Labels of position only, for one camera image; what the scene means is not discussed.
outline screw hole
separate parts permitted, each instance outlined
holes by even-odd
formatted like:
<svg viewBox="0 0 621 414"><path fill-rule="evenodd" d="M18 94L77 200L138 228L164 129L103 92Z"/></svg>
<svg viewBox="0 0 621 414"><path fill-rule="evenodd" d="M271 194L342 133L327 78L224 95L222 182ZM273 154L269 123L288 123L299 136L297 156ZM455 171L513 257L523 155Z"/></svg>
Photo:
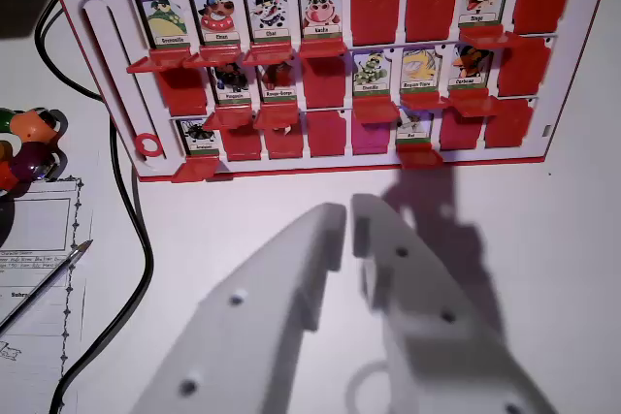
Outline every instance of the screw hole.
<svg viewBox="0 0 621 414"><path fill-rule="evenodd" d="M448 324L452 324L457 320L457 317L455 317L455 314L453 314L450 310L443 310L440 314L440 317L442 318L442 320Z"/></svg>
<svg viewBox="0 0 621 414"><path fill-rule="evenodd" d="M179 393L182 397L191 397L198 390L198 384L194 380L185 379L179 385Z"/></svg>

